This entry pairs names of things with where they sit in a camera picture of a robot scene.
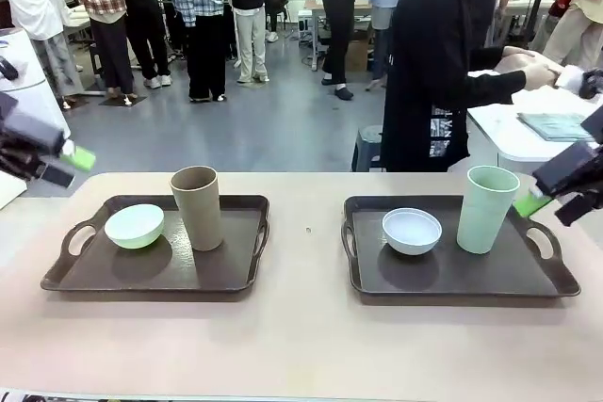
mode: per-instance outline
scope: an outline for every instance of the brown tray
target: brown tray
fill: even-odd
[[[562,259],[549,228],[509,210],[493,249],[471,254],[456,243],[463,197],[353,197],[346,200],[342,227],[350,281],[363,301],[384,297],[572,297],[580,286]],[[385,214],[400,207],[429,212],[442,225],[442,238],[421,256],[404,256],[385,240]],[[539,230],[553,254],[545,259],[528,231]]]
[[[145,249],[122,249],[105,234],[106,221],[134,204],[154,204],[165,212],[163,235]],[[268,242],[269,201],[261,196],[220,196],[224,242],[213,251],[192,251],[173,196],[118,196],[65,236],[60,256],[41,281],[49,291],[185,292],[235,294],[255,282]],[[92,227],[95,235],[78,255],[75,235]]]

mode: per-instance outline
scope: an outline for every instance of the white bowl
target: white bowl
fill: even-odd
[[[411,256],[427,253],[442,237],[442,225],[437,218],[409,207],[387,213],[383,231],[392,249]]]
[[[163,233],[164,213],[152,204],[137,204],[117,212],[106,222],[106,236],[123,249],[142,249]]]

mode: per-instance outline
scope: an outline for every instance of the plastic cup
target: plastic cup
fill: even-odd
[[[470,253],[484,254],[494,246],[521,183],[510,171],[490,166],[470,169],[467,180],[456,241]]]

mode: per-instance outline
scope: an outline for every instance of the white sneaker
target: white sneaker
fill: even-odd
[[[159,83],[161,84],[161,87],[171,86],[171,76],[170,75],[160,75]]]
[[[144,79],[144,86],[146,88],[156,89],[161,87],[161,83],[156,77],[154,77],[152,79]]]

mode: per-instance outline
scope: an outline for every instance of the light pants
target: light pants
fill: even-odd
[[[253,77],[265,79],[266,71],[266,11],[264,7],[252,16],[236,13],[241,76],[239,82],[252,82]]]
[[[603,46],[603,24],[591,21],[577,5],[570,5],[553,31],[543,54],[562,63],[575,46],[579,47],[577,65],[591,70]]]

